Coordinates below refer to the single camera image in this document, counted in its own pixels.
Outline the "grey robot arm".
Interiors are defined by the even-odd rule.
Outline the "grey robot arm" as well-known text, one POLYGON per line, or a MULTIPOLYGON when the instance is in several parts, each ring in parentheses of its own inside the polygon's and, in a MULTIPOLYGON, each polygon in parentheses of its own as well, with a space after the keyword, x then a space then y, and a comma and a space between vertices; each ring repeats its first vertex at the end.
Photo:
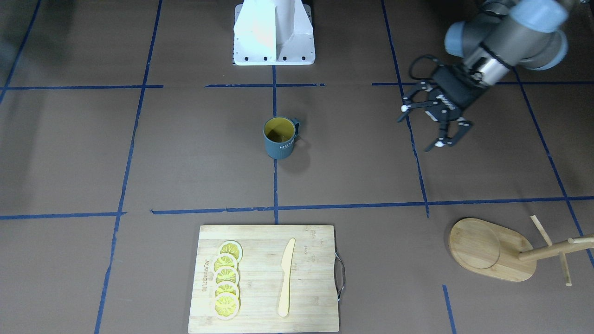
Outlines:
POLYGON ((564 59, 568 41, 562 25, 569 12, 557 0, 486 0, 475 18, 448 28, 444 47, 460 57, 458 63, 420 56, 435 68, 416 78, 403 96, 399 120, 424 109, 439 124, 437 139, 426 151, 456 145, 472 127, 465 110, 515 66, 544 71, 564 59))

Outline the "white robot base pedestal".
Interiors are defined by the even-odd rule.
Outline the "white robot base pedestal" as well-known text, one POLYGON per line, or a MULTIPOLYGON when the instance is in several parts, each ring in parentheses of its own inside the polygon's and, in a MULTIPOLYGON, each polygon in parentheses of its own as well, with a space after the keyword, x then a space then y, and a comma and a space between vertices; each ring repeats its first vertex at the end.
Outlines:
POLYGON ((312 8, 302 0, 245 0, 235 7, 233 63, 311 65, 316 60, 312 8))

